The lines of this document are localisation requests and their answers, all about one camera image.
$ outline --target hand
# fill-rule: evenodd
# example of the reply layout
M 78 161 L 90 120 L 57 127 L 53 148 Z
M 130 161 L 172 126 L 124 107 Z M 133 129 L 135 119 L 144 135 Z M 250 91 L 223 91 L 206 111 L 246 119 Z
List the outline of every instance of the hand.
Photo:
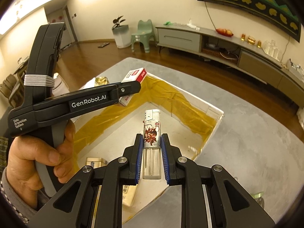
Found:
M 6 177 L 15 193 L 31 208 L 37 208 L 37 192 L 43 187 L 34 161 L 55 166 L 59 182 L 66 183 L 74 175 L 73 142 L 75 126 L 69 121 L 65 139 L 56 149 L 39 138 L 28 135 L 16 137 L 10 147 Z

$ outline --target cartoon character print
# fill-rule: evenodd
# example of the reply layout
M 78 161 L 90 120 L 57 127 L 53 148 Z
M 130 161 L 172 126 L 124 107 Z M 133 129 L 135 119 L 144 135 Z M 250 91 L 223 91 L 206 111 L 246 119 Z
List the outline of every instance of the cartoon character print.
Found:
M 157 132 L 155 128 L 145 129 L 144 141 L 150 143 L 150 145 L 152 146 L 152 144 L 156 141 L 156 135 Z

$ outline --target finger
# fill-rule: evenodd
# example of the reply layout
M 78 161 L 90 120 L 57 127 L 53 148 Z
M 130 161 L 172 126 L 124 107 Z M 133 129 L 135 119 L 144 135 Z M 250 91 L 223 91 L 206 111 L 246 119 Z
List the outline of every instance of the finger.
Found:
M 56 177 L 61 178 L 66 176 L 73 169 L 73 161 L 69 159 L 54 167 L 54 174 Z
M 63 163 L 73 156 L 74 145 L 67 138 L 64 139 L 63 143 L 60 144 L 56 150 L 61 154 L 61 162 Z
M 22 160 L 36 160 L 39 163 L 56 166 L 61 162 L 60 153 L 43 140 L 33 136 L 19 136 L 15 138 L 15 155 Z
M 58 178 L 58 181 L 60 183 L 66 183 L 68 182 L 73 176 L 74 176 L 74 171 L 71 170 L 68 174 L 66 174 L 64 177 Z
M 74 142 L 75 131 L 76 130 L 74 123 L 71 120 L 69 120 L 67 122 L 67 126 L 65 127 L 65 131 L 64 131 L 65 138 L 70 142 Z

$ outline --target cabinet drawer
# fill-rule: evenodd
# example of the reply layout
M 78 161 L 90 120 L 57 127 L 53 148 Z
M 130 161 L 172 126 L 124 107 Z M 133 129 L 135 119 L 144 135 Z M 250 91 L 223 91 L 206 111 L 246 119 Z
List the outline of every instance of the cabinet drawer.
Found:
M 283 76 L 279 70 L 246 51 L 241 52 L 238 67 L 269 83 L 275 88 L 278 87 Z
M 294 101 L 299 107 L 304 107 L 304 90 L 292 80 L 286 76 L 283 76 L 279 83 L 278 89 L 292 101 Z
M 200 52 L 200 34 L 170 29 L 158 29 L 158 38 L 161 45 Z

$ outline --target white planter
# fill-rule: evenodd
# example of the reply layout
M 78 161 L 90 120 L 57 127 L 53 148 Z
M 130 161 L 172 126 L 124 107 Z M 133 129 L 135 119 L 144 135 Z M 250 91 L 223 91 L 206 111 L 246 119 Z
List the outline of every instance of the white planter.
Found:
M 54 81 L 55 84 L 52 90 L 54 96 L 59 96 L 70 92 L 69 87 L 58 73 L 54 74 Z
M 118 48 L 126 48 L 131 45 L 131 33 L 128 25 L 116 27 L 112 31 Z

